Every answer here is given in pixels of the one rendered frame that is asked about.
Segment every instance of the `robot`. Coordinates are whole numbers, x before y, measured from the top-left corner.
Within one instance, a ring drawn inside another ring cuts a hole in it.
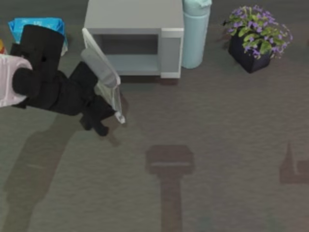
[[[24,26],[20,44],[14,43],[6,57],[0,55],[0,87],[5,85],[1,79],[11,85],[0,90],[0,107],[30,106],[68,116],[82,114],[80,123],[85,130],[106,136],[109,129],[101,121],[115,110],[95,93],[98,77],[87,63],[81,61],[69,78],[58,70],[63,42],[64,36],[56,31]]]

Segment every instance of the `orange object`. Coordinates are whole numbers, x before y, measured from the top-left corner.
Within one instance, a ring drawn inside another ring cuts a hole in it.
[[[0,54],[6,54],[5,47],[4,47],[2,40],[0,40]]]

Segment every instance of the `black flower pot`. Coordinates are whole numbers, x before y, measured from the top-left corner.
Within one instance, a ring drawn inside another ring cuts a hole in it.
[[[236,33],[230,40],[228,52],[229,54],[246,70],[248,73],[253,73],[257,70],[265,68],[270,63],[271,53],[263,54],[259,59],[254,58],[253,51],[249,50],[245,53],[245,48],[242,46],[246,34],[242,37]]]

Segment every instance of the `microwave door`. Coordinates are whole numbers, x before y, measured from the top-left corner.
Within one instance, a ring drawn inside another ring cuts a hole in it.
[[[89,31],[84,28],[82,32],[86,46],[81,54],[82,59],[97,75],[100,94],[116,111],[115,117],[123,124],[126,120],[120,98],[121,79]]]

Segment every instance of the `blue snack bag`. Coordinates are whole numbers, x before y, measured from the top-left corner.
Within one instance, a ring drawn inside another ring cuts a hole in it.
[[[21,35],[25,25],[37,25],[61,33],[65,37],[61,55],[63,56],[68,51],[68,40],[65,34],[65,23],[61,18],[15,18],[8,24],[17,44],[20,43]]]

